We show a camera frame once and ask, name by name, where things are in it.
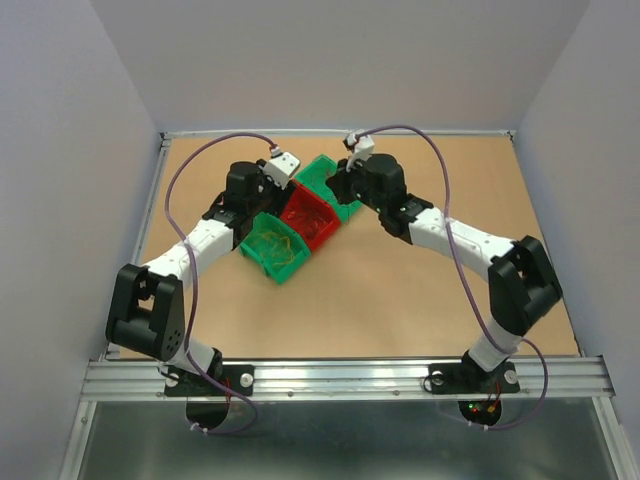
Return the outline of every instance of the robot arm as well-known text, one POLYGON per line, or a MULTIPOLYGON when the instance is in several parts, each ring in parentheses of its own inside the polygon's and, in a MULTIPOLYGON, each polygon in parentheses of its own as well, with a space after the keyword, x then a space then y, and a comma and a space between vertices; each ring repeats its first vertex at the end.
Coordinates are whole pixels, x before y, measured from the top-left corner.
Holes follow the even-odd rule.
MULTIPOLYGON (((345 139, 352 151, 338 163, 327 186, 342 204, 360 200, 378 213, 382 227, 403 241, 452 256, 443 212, 407 192, 404 171, 387 154, 373 154, 368 136, 345 139)), ((462 358, 465 381, 477 385, 490 379, 522 337, 562 297, 562 289, 542 244, 497 237, 449 219, 460 262, 489 284, 492 318, 484 334, 462 358)))
MULTIPOLYGON (((268 162, 231 165, 226 188, 187 235, 201 275, 234 250, 260 212, 279 215, 293 192, 289 180, 300 161, 275 152, 268 162)), ((125 265, 116 277, 106 336, 110 342, 197 373, 184 351, 184 291, 191 286, 191 266, 184 242, 142 265, 125 265)), ((196 339, 189 351, 213 378, 222 373, 222 354, 196 339)))

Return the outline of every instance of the metal frame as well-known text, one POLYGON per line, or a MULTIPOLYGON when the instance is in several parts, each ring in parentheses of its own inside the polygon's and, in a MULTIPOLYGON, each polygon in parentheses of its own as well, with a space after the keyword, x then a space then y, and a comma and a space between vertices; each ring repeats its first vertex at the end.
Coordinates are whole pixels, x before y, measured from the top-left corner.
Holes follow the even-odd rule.
MULTIPOLYGON (((229 133, 231 130, 200 132, 172 132, 163 135, 158 154, 158 163, 151 191, 146 204, 145 216, 138 234, 132 261, 138 262, 146 244, 149 225, 162 173, 166 166, 173 138, 204 138, 229 133)), ((335 129, 288 129, 251 131, 269 135, 323 136, 342 135, 347 130, 335 129)), ((424 130, 433 135, 477 135, 508 136, 513 131, 494 130, 424 130)), ((404 132, 387 132, 387 135, 407 135, 404 132)), ((60 478, 77 479, 81 473, 82 460, 90 438, 97 402, 109 401, 182 401, 164 396, 164 379, 157 372, 157 363, 151 361, 119 361, 119 347, 109 345, 98 362, 91 362, 80 396, 76 418, 67 446, 60 478)), ((404 358, 368 360, 243 360, 226 363, 252 363, 256 366, 254 396, 258 402, 299 401, 408 401, 457 399, 458 396, 438 396, 422 389, 422 379, 427 365, 454 359, 404 358)), ((518 371, 522 391, 510 398, 536 398, 542 387, 542 369, 537 358, 515 357, 512 359, 518 371)), ((549 357, 549 397, 593 399, 606 446, 611 455, 616 474, 620 479, 639 479, 637 465, 619 425, 613 406, 615 395, 611 380, 601 358, 549 357)), ((221 401, 222 397, 190 400, 221 401)))
POLYGON ((638 465, 633 457, 627 436, 618 423, 611 399, 594 398, 593 406, 618 478, 632 480, 640 478, 638 465))
MULTIPOLYGON (((426 392, 422 380, 428 365, 460 361, 456 358, 371 360, 233 360, 226 365, 255 366, 253 396, 257 402, 407 401, 483 399, 485 394, 437 395, 426 392)), ((515 357, 521 392, 505 398, 537 398, 543 384, 540 360, 515 357)), ((550 398, 609 397, 614 394, 601 358, 547 359, 550 398)), ((165 397, 165 379, 158 363, 150 361, 92 362, 80 395, 85 402, 178 401, 165 397)), ((224 402, 224 397, 191 398, 224 402)))
MULTIPOLYGON (((209 138, 226 135, 228 133, 237 132, 239 129, 223 129, 223 130, 197 130, 184 132, 167 132, 163 134, 163 138, 171 140, 174 138, 209 138)), ((344 136, 353 129, 351 128, 243 128, 245 132, 261 133, 262 135, 273 136, 304 136, 304 137, 321 137, 321 136, 344 136)), ((447 136, 476 136, 476 137, 512 137, 515 130, 437 130, 437 129, 420 129, 428 135, 447 135, 447 136)), ((415 133, 405 132, 402 130, 392 130, 388 132, 380 132, 376 135, 390 136, 414 136, 415 133)))

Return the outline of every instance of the brown work surface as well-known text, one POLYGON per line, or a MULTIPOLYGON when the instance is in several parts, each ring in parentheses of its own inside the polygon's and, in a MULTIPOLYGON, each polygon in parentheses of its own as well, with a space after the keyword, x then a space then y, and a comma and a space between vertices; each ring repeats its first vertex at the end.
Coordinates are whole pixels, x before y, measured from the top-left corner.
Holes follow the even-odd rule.
MULTIPOLYGON (((336 161, 345 156, 338 137, 275 140, 303 166, 322 153, 336 161)), ((163 210, 167 185, 184 159, 207 141, 172 141, 143 261, 176 243, 163 210)), ((435 141, 449 168, 453 217, 500 236, 542 238, 509 139, 435 141)), ((411 193, 443 207, 442 172, 424 140, 379 136, 376 151, 397 158, 411 193)), ((230 163, 266 156, 266 145, 254 139, 230 140, 203 152, 174 189, 171 211, 178 223, 185 231, 193 228, 224 189, 230 163)), ((487 285, 470 271, 468 277, 482 311, 488 313, 487 285)), ((366 208, 283 285, 276 285, 236 251, 203 273, 200 282, 195 336, 226 357, 460 355, 480 332, 451 260, 389 236, 366 208)), ((188 309, 190 301, 185 304, 188 309)), ((533 328, 529 338, 545 354, 577 353, 562 304, 533 328)), ((523 353, 531 351, 523 348, 523 353)))

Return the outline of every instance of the white wall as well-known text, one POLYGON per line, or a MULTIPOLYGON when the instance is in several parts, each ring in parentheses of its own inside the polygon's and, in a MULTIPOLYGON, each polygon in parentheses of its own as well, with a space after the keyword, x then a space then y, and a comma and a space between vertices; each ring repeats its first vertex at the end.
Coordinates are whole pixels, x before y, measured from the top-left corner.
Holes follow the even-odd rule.
POLYGON ((640 458, 640 2, 593 0, 516 136, 576 335, 640 458))
POLYGON ((57 478, 157 135, 88 0, 0 6, 0 477, 57 478))
POLYGON ((515 128, 588 0, 92 0, 162 131, 515 128))

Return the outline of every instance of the joint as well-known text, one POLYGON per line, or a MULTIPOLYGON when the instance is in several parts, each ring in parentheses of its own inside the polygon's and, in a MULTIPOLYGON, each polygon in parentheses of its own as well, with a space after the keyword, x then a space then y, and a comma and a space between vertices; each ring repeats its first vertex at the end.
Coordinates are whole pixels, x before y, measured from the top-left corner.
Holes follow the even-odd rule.
POLYGON ((512 335, 523 337, 562 298, 562 287, 542 243, 514 242, 488 269, 491 314, 512 335))
POLYGON ((107 340, 160 361, 172 358, 184 336, 182 281, 128 264, 116 277, 107 319, 107 340), (140 300, 153 298, 151 310, 140 300))

